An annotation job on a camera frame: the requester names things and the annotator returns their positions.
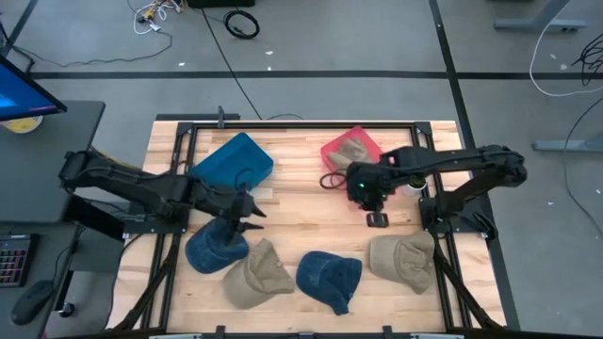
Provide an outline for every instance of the white cable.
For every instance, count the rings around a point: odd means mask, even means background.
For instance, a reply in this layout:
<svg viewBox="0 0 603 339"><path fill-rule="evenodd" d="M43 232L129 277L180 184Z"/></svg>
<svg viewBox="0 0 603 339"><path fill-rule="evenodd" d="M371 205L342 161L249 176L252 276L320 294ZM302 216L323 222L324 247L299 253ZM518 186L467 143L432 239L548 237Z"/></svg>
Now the white cable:
<svg viewBox="0 0 603 339"><path fill-rule="evenodd" d="M134 33L138 34L138 35L145 35L147 33L151 33L154 30L152 28L149 28L145 31L138 31L137 30L137 23L138 23L138 18L140 15L140 13L146 9L146 8L150 8L152 6L155 6L155 4L158 2L159 0L154 0L153 2L151 2L151 4L144 6L142 8L139 8L138 10L136 10L136 12L134 13ZM168 5L166 4L166 2L164 1L163 4L159 5L156 9L155 9L155 13L159 14L159 19L161 19L161 21L166 21L166 19L168 19L168 12L166 12L165 8L173 8L172 5Z"/></svg>
<svg viewBox="0 0 603 339"><path fill-rule="evenodd" d="M538 53L538 46L540 45L540 40L543 39L543 36L544 36L546 30L548 29L548 27L555 21L555 19L557 19L557 17L559 16L559 14L561 14L565 10L565 8L567 7L567 5L569 5L569 2L567 4L565 4L565 6L563 6L562 10L560 10L559 13L557 13L557 15L555 15L555 17L553 17L553 19L551 19L550 22L548 22L548 24L546 24L545 29L543 29L543 32L540 33L540 37L538 37L538 41L536 41L536 47L534 47L534 54L531 56L531 63L530 63L530 79L531 79L531 82L544 95L548 95L548 96L551 96L551 97L565 97L565 96L570 96L570 95L574 95L574 94L594 93L596 91L600 91L600 90L603 89L603 87L600 87L600 88L597 88L597 89L577 90L577 91L573 91L573 92L569 92L569 93L549 93L549 92L545 91L544 89L541 89L540 86L538 86L538 84L536 83L536 80L534 79L534 75L532 74L532 69L534 67L534 60L536 59L536 54Z"/></svg>

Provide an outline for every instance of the wooden tabletop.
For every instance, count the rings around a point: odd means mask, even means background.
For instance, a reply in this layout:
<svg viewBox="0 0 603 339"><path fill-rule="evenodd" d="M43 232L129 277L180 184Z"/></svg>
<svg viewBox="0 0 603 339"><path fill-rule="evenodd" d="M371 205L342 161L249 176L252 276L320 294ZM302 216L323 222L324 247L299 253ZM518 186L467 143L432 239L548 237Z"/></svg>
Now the wooden tabletop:
<svg viewBox="0 0 603 339"><path fill-rule="evenodd" d="M145 170L159 173L169 168L177 124L178 121L155 122ZM454 121L432 121L432 130L436 150L462 148ZM320 188L318 179L327 170L322 165L319 149L341 135L343 129L203 129L197 136L195 163L239 132L247 133L274 160L270 177L252 191L256 203L268 217L250 218L250 222L265 227L244 234L250 246L263 237L270 240L292 277L298 262L310 250L360 259L362 280L350 302L348 315L334 315L329 306L309 298L299 289L291 295L276 296L251 310L237 310L222 294L221 281L228 267L204 275L187 262L186 242L211 219L203 213L192 212L180 246L168 331L213 332L218 325L226 326L228 332L380 332L384 325L391 325L397 332L444 330L435 282L425 293L417 295L407 285L376 277L367 266L367 245L372 237L413 234L421 230L417 198L391 196L385 203L390 227L375 229L367 227L366 212L349 202L345 192ZM383 151L412 144L410 133L404 130L367 129L367 132ZM185 138L181 159L187 151L188 136ZM454 189L468 179L468 174L447 173L442 178L446 189ZM123 255L109 327L123 319L146 287L155 237L144 235ZM467 288L495 321L504 323L485 241L478 234L454 237ZM460 326L459 307L450 283L448 290L455 325ZM160 287L152 325L157 323L162 293L163 287Z"/></svg>

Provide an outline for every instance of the red plastic bin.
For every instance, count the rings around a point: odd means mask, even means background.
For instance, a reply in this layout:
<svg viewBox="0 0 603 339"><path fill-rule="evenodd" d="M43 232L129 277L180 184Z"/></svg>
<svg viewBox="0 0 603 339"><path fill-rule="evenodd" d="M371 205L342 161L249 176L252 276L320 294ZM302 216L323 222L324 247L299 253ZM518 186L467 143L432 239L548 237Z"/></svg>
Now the red plastic bin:
<svg viewBox="0 0 603 339"><path fill-rule="evenodd" d="M333 141L329 142L328 144L322 146L322 148L320 148L320 156L322 157L322 162L327 165L327 168L329 168L330 171L336 170L336 167L327 155L330 152L336 152L337 150L339 150L339 146L341 146L341 143L344 140L352 137L359 138L362 143L365 144L365 147L367 147L368 156L370 156L374 163L379 162L379 156L383 153L383 151L381 150L381 148L379 148L375 141L368 136L367 132L365 132L362 127L356 126L350 129L348 132L337 137Z"/></svg>

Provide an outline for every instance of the monitor screen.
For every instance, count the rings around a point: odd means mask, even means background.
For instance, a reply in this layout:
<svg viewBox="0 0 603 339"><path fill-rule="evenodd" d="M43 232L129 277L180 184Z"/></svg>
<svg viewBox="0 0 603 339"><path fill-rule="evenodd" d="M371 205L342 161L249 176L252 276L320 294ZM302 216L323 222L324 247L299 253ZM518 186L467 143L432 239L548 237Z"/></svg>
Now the monitor screen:
<svg viewBox="0 0 603 339"><path fill-rule="evenodd" d="M0 56L0 121L64 110L63 104Z"/></svg>

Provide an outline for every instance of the baseball cap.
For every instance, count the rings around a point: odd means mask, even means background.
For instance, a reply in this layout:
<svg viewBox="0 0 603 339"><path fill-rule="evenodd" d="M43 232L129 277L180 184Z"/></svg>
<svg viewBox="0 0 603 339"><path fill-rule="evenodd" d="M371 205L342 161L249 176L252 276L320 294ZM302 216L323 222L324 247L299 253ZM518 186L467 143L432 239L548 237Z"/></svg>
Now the baseball cap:
<svg viewBox="0 0 603 339"><path fill-rule="evenodd" d="M250 309L278 294L290 294L293 280L283 267L276 250L262 239L249 256L237 262L223 280L224 295L238 309Z"/></svg>
<svg viewBox="0 0 603 339"><path fill-rule="evenodd" d="M217 272L249 253L249 245L241 234L235 234L226 244L230 227L228 220L215 218L197 231L187 242L185 254L188 263L198 272Z"/></svg>
<svg viewBox="0 0 603 339"><path fill-rule="evenodd" d="M432 285L433 236L381 235L370 241L370 270L378 277L410 285L421 294Z"/></svg>
<svg viewBox="0 0 603 339"><path fill-rule="evenodd" d="M360 260L314 250L301 259L296 281L303 293L331 306L336 315L344 315L361 275Z"/></svg>

